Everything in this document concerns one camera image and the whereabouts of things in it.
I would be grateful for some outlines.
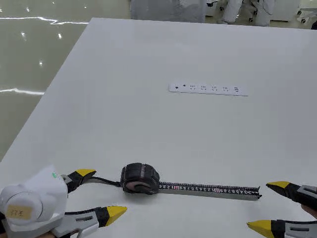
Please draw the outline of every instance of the shiny floor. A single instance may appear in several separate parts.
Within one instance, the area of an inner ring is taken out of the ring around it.
[[[0,160],[92,17],[129,19],[130,1],[0,1]],[[271,26],[311,27],[296,18]],[[236,24],[249,23],[241,16]]]

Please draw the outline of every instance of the white power strip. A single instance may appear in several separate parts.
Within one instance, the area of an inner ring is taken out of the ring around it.
[[[170,92],[179,93],[204,93],[218,95],[247,96],[240,87],[237,86],[219,86],[205,83],[170,83]]]

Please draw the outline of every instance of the white tabletop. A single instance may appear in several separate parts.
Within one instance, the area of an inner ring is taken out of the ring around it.
[[[128,207],[95,238],[254,238],[248,221],[311,220],[265,184],[317,183],[316,41],[310,30],[92,19],[1,162],[1,187],[48,163],[118,180],[133,162],[164,181],[262,187],[252,202],[83,185],[69,210]],[[170,93],[180,80],[249,96]]]

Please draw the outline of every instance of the tape measure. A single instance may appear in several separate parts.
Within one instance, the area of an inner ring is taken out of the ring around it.
[[[120,182],[98,177],[92,177],[88,182],[102,182],[122,187],[123,191],[128,193],[148,195],[169,193],[241,200],[258,200],[262,196],[259,193],[260,187],[160,182],[158,172],[152,166],[141,163],[132,163],[125,166],[121,171]]]

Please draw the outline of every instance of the measuring tape blade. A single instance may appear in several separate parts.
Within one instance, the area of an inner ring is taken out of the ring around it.
[[[218,197],[240,200],[258,200],[261,195],[256,187],[237,187],[189,183],[159,182],[159,193]]]

